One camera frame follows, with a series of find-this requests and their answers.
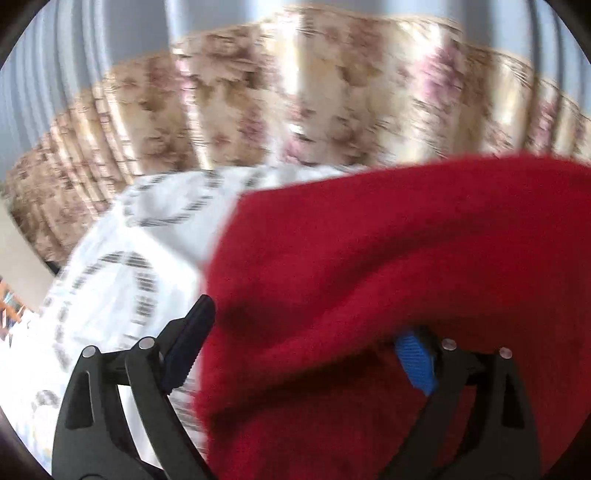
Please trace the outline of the blue floral curtain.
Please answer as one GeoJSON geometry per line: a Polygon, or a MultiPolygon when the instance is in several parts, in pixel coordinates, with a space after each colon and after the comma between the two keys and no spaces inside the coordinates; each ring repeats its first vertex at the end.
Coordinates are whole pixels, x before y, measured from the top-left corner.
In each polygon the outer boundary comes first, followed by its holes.
{"type": "Polygon", "coordinates": [[[43,1],[1,58],[1,197],[64,262],[144,176],[590,159],[590,50],[547,1],[43,1]]]}

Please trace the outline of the wooden chair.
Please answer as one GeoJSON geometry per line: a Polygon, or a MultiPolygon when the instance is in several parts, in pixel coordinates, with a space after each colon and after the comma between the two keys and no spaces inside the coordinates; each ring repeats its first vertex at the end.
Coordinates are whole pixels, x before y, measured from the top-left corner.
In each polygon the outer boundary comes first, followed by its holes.
{"type": "Polygon", "coordinates": [[[26,305],[14,293],[10,285],[1,279],[0,283],[0,314],[1,332],[8,333],[9,330],[22,321],[27,311],[26,305]]]}

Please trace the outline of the patterned white blue bedsheet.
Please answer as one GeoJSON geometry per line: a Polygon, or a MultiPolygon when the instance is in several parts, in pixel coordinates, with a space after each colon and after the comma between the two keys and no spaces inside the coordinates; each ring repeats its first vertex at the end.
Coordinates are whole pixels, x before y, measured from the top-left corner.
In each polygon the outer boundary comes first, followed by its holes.
{"type": "Polygon", "coordinates": [[[1,345],[1,406],[49,469],[59,408],[89,345],[125,350],[183,317],[240,196],[346,175],[332,166],[225,167],[151,175],[128,187],[89,229],[42,301],[1,345]]]}

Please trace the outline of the beige leaning board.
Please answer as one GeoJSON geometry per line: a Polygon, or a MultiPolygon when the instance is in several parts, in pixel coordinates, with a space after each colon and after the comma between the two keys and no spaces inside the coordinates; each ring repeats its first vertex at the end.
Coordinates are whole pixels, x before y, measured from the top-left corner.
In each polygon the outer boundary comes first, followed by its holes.
{"type": "Polygon", "coordinates": [[[1,203],[0,274],[20,300],[37,311],[53,281],[54,274],[39,258],[1,203]]]}

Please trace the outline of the red knitted sweater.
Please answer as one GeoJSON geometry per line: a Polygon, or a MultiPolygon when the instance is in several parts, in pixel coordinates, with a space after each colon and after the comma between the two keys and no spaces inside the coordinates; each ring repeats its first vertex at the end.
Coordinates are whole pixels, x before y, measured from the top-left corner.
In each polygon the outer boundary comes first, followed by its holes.
{"type": "Polygon", "coordinates": [[[220,479],[374,479],[426,398],[392,343],[510,349],[541,467],[590,412],[590,170],[512,155],[245,194],[209,264],[195,413],[220,479]]]}

